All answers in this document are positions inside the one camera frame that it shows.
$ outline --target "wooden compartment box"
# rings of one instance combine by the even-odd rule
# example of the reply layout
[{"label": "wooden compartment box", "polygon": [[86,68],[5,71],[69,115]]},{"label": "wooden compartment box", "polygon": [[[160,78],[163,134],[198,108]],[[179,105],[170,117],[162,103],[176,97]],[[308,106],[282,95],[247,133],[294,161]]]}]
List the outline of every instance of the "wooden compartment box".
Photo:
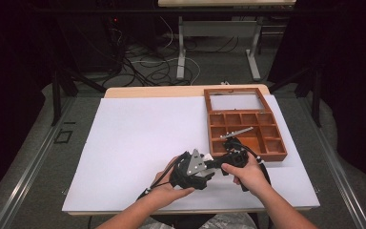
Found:
[{"label": "wooden compartment box", "polygon": [[258,88],[204,90],[212,156],[226,154],[222,135],[249,127],[236,135],[265,161],[282,161],[287,152],[275,116]]}]

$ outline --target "black cable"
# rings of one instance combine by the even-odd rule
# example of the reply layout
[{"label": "black cable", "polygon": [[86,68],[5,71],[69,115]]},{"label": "black cable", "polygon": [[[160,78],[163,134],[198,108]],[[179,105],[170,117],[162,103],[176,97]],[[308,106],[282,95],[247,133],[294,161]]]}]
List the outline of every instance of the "black cable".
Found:
[{"label": "black cable", "polygon": [[90,81],[93,82],[99,82],[99,81],[103,81],[103,80],[109,80],[114,78],[115,76],[117,76],[116,72],[109,72],[108,75],[105,76],[100,76],[100,77],[95,77],[95,78],[90,78]]},{"label": "black cable", "polygon": [[89,220],[88,220],[88,229],[91,229],[91,227],[92,227],[92,218],[93,218],[93,216],[90,216],[89,217]]},{"label": "black cable", "polygon": [[[194,43],[194,45],[193,45],[193,48],[189,48],[188,46],[187,46],[187,43],[190,43],[190,42],[192,42],[192,43]],[[187,50],[187,51],[192,51],[192,50],[194,50],[195,48],[197,48],[197,42],[195,42],[195,40],[193,39],[191,39],[191,40],[188,40],[188,39],[186,39],[186,40],[184,40],[184,48]]]},{"label": "black cable", "polygon": [[275,224],[273,223],[272,219],[269,217],[269,224],[268,224],[267,228],[272,229],[273,225],[275,225]]},{"label": "black cable", "polygon": [[[172,78],[169,76],[169,72],[171,71],[171,67],[179,67],[179,65],[170,65],[169,63],[167,64],[168,66],[167,67],[164,67],[162,69],[158,69],[152,73],[150,73],[147,77],[150,78],[151,80],[162,80],[164,78],[169,78],[169,81],[164,81],[164,82],[158,82],[159,85],[169,85],[169,86],[173,86],[173,85],[176,85],[173,81],[172,81]],[[187,70],[189,73],[190,73],[190,79],[189,80],[179,80],[178,83],[183,83],[184,85],[189,85],[190,84],[190,81],[191,79],[193,78],[193,72],[184,67],[185,70]],[[163,71],[163,70],[168,70],[166,73],[159,73],[160,71]]]},{"label": "black cable", "polygon": [[174,165],[176,164],[176,163],[178,163],[182,158],[183,158],[183,156],[184,156],[184,154],[183,155],[180,155],[180,156],[178,156],[177,157],[177,159],[175,159],[169,166],[168,166],[168,168],[166,168],[166,170],[165,170],[165,172],[163,172],[163,174],[159,177],[159,179],[156,181],[156,182],[154,182],[153,183],[153,185],[151,185],[151,189],[155,186],[155,185],[157,185],[158,183],[159,183],[159,181],[160,180],[162,180],[163,179],[163,177],[165,177],[165,175],[171,170],[171,168],[173,168],[174,167]]},{"label": "black cable", "polygon": [[177,180],[172,180],[172,181],[168,181],[168,182],[164,182],[164,183],[160,183],[160,184],[156,184],[155,186],[153,186],[153,188],[156,188],[156,187],[159,187],[159,186],[162,186],[164,184],[172,184],[173,182],[176,182]]},{"label": "black cable", "polygon": [[[157,65],[157,66],[155,66],[155,67],[159,67],[159,66],[161,66],[161,65],[163,65],[163,64],[166,64],[166,65],[167,65],[167,67],[162,68],[162,69],[158,69],[158,70],[156,70],[156,71],[154,71],[154,72],[150,73],[149,75],[147,75],[147,77],[148,77],[148,78],[150,78],[150,79],[152,79],[152,80],[161,80],[161,79],[163,79],[163,78],[165,78],[165,77],[168,77],[168,78],[169,78],[169,80],[170,80],[170,81],[172,81],[171,77],[169,76],[169,73],[171,72],[171,65],[169,64],[169,61],[167,61],[164,57],[162,57],[162,58],[161,58],[161,61],[159,62],[159,65]],[[166,72],[166,73],[162,73],[162,74],[163,74],[163,76],[162,76],[162,77],[160,77],[160,78],[154,78],[154,76],[155,76],[156,74],[159,74],[159,72],[160,72],[160,71],[163,71],[163,70],[167,70],[167,72]]]},{"label": "black cable", "polygon": [[132,55],[132,57],[139,57],[141,55],[145,55],[148,53],[149,53],[148,50],[142,46],[137,46],[137,47],[133,47],[129,50],[126,50],[126,54],[130,54],[130,55]]},{"label": "black cable", "polygon": [[195,51],[195,50],[188,50],[188,52],[195,52],[195,53],[216,53],[216,52],[224,52],[224,53],[226,53],[226,52],[230,52],[230,51],[234,50],[237,47],[237,45],[239,43],[239,37],[236,38],[236,42],[235,42],[235,44],[234,44],[234,46],[232,48],[230,48],[227,51],[222,51],[222,49],[224,49],[225,47],[227,47],[227,45],[229,43],[231,43],[232,40],[234,40],[234,36],[231,37],[231,39],[228,42],[226,42],[221,48],[219,48],[219,49],[217,49],[215,51]]},{"label": "black cable", "polygon": [[[61,9],[64,9],[64,6],[61,4],[61,2],[59,0],[56,0],[56,3],[60,6]],[[74,25],[74,27],[76,28],[76,30],[82,35],[82,37],[85,39],[85,41],[91,46],[91,48],[93,48],[97,53],[99,53],[100,55],[102,55],[103,57],[107,58],[107,59],[110,59],[111,61],[115,62],[116,64],[123,64],[121,61],[118,61],[117,59],[114,59],[112,56],[109,56],[105,53],[103,53],[102,51],[100,51],[92,42],[91,40],[89,39],[89,37],[83,33],[81,31],[81,29],[79,28],[79,26],[76,24],[76,22],[71,19],[71,22],[72,24]],[[119,33],[120,33],[120,37],[118,38],[118,41],[117,41],[117,45],[119,45],[119,41],[122,39],[123,37],[123,32],[122,31],[119,31],[117,30]],[[90,79],[91,81],[93,82],[97,82],[97,81],[101,81],[101,80],[110,80],[113,78],[113,76],[115,75],[115,73],[109,73],[109,75],[107,76],[104,76],[104,77],[100,77],[100,78],[95,78],[95,79]]]},{"label": "black cable", "polygon": [[148,55],[145,55],[143,57],[141,57],[141,59],[138,61],[140,63],[140,65],[144,68],[156,68],[156,67],[159,67],[163,64],[168,64],[168,61],[166,61],[165,57],[164,56],[155,56],[157,58],[160,58],[161,60],[160,61],[153,61],[153,60],[144,60],[145,58],[147,57],[152,57],[151,54],[148,54]]},{"label": "black cable", "polygon": [[120,77],[120,76],[132,76],[132,80],[130,82],[128,82],[127,84],[121,86],[121,87],[128,87],[135,81],[135,75],[130,74],[130,73],[123,73],[123,74],[118,74],[118,75],[115,75],[113,77],[110,77],[110,78],[106,79],[105,81],[102,82],[102,86],[105,87],[105,84],[107,82],[109,82],[109,80],[111,80],[113,78],[116,78],[116,77]]},{"label": "black cable", "polygon": [[159,86],[155,82],[152,82],[151,80],[148,80],[142,73],[140,73],[133,65],[132,62],[128,58],[124,58],[127,63],[125,65],[129,67],[135,77],[141,82],[142,86]]}]

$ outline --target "desk leg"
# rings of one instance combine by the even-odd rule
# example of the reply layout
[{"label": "desk leg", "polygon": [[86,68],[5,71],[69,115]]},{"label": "desk leg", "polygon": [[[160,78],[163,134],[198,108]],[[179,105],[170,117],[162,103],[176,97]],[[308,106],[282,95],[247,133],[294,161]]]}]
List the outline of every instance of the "desk leg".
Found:
[{"label": "desk leg", "polygon": [[184,79],[184,65],[186,60],[186,50],[184,49],[183,18],[179,16],[179,58],[177,62],[176,79]]},{"label": "desk leg", "polygon": [[254,39],[252,41],[252,46],[250,50],[246,50],[249,66],[251,67],[252,77],[254,78],[254,81],[261,80],[256,60],[254,59],[254,54],[257,50],[257,42],[260,36],[262,23],[263,23],[263,17],[257,17],[256,26],[254,27]]}]

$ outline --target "dark background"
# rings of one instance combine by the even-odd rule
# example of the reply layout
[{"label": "dark background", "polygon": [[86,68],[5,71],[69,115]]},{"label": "dark background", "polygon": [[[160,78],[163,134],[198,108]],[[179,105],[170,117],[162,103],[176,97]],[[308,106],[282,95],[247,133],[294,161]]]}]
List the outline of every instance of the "dark background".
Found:
[{"label": "dark background", "polygon": [[[56,3],[30,2],[42,8],[49,8]],[[138,2],[144,8],[153,6],[151,1]],[[295,7],[328,8],[336,3],[298,0]],[[346,23],[342,24],[337,34],[339,42],[331,47],[331,52],[325,58],[322,98],[334,113],[339,154],[366,173],[366,4],[360,1],[351,1],[349,4]],[[87,20],[91,21],[79,18],[76,23],[83,25]],[[335,17],[292,18],[277,51],[269,80],[278,82],[309,64],[321,49],[322,40],[329,36],[328,29],[335,21]],[[44,104],[45,97],[41,90],[51,83],[55,66],[66,66],[78,72],[105,72],[114,68],[113,62],[100,56],[93,57],[89,62],[91,66],[76,57],[77,52],[90,52],[87,55],[97,55],[97,52],[90,50],[89,44],[81,37],[80,43],[71,44],[70,34],[76,36],[80,33],[72,23],[70,19],[61,22],[31,17],[18,1],[0,1],[0,180]],[[124,28],[126,33],[148,47],[154,47],[155,36],[165,30],[162,23],[151,18],[143,20],[138,17],[131,23],[132,26],[124,25],[129,27],[128,30]],[[148,31],[133,30],[142,28],[142,23],[148,24]],[[81,30],[89,35],[95,33],[92,27],[100,28],[101,25],[81,27]],[[109,51],[108,40],[97,38],[93,42],[103,52]],[[297,79],[296,82],[305,80],[309,78]]]}]

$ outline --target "white desk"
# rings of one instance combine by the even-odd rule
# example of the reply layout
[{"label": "white desk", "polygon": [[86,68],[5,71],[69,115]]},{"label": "white desk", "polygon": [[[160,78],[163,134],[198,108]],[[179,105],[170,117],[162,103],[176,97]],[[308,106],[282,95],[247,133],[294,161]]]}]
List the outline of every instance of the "white desk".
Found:
[{"label": "white desk", "polygon": [[[184,8],[184,7],[266,7],[266,6],[292,6],[295,0],[158,0],[159,7]],[[183,21],[179,17],[179,58],[177,79],[184,78],[184,65],[186,50],[184,49],[184,36],[240,36],[252,37],[251,48],[246,50],[249,66],[254,81],[261,80],[254,54],[263,23],[263,17],[257,21],[225,21],[225,22],[198,22]]]},{"label": "white desk", "polygon": [[[265,86],[192,86],[110,89],[101,100],[63,211],[71,215],[114,214],[149,187],[173,156],[209,152],[204,88],[259,87],[274,111],[288,155],[266,163],[272,185],[295,208],[319,206],[314,188],[275,98]],[[260,201],[220,171],[157,214],[263,211]]]}]

